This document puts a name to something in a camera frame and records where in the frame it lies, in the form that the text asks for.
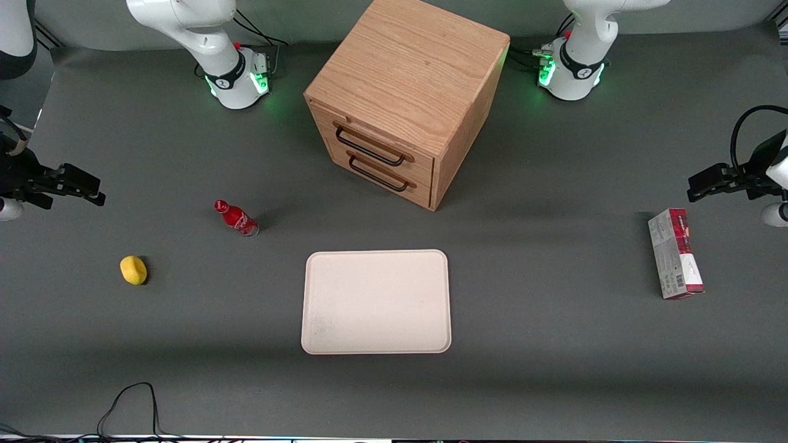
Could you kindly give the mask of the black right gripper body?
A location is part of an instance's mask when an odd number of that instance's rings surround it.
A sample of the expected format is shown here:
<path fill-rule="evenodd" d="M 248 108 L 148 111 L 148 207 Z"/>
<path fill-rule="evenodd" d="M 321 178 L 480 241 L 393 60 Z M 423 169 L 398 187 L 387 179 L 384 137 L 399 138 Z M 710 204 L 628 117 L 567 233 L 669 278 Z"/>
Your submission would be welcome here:
<path fill-rule="evenodd" d="M 1 154 L 1 196 L 20 204 L 31 204 L 50 210 L 53 195 L 63 193 L 50 177 L 53 169 L 42 166 L 28 148 L 11 155 L 12 148 L 3 146 Z"/>

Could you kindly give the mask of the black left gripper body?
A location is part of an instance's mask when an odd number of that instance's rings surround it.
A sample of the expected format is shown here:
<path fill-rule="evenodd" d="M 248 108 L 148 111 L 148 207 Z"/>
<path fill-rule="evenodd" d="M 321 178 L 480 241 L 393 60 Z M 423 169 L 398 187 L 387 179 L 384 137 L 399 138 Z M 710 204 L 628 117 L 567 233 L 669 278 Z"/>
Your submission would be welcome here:
<path fill-rule="evenodd" d="M 756 199 L 760 194 L 786 197 L 786 163 L 786 131 L 782 130 L 758 144 L 748 162 L 741 166 L 748 180 L 749 199 Z"/>

